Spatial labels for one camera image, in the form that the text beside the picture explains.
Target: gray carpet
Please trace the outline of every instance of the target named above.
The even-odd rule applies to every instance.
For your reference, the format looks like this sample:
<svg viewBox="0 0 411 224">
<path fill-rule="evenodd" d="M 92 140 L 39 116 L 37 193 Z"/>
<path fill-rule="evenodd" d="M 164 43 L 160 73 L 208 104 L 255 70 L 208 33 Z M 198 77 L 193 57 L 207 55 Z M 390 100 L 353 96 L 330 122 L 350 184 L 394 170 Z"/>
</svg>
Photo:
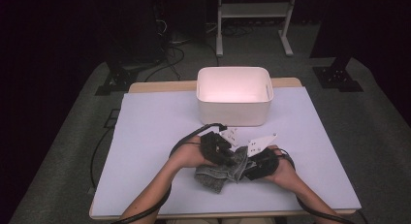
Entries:
<svg viewBox="0 0 411 224">
<path fill-rule="evenodd" d="M 411 223 L 411 129 L 398 114 L 370 71 L 352 59 L 347 70 L 364 92 L 323 89 L 313 66 L 329 66 L 333 58 L 309 59 L 318 25 L 291 25 L 288 38 L 294 51 L 286 57 L 273 27 L 256 27 L 241 38 L 224 38 L 220 66 L 260 66 L 273 78 L 296 77 L 307 88 L 339 159 L 350 178 L 369 223 Z M 214 48 L 214 38 L 208 38 Z M 182 80 L 195 80 L 198 71 L 216 66 L 216 57 L 205 44 L 181 47 L 184 59 L 175 65 Z M 169 60 L 176 61 L 170 51 Z M 155 69 L 140 73 L 143 81 Z M 109 73 L 106 64 L 95 69 L 73 105 L 50 151 L 21 201 L 11 223 L 106 223 L 90 219 L 93 195 L 89 165 L 104 124 L 112 109 L 119 109 L 123 92 L 95 96 Z M 150 80 L 176 80 L 170 69 Z M 95 157 L 98 181 L 111 144 L 112 132 Z M 348 218 L 364 223 L 355 213 Z M 312 223 L 307 216 L 289 217 L 289 223 Z"/>
</svg>

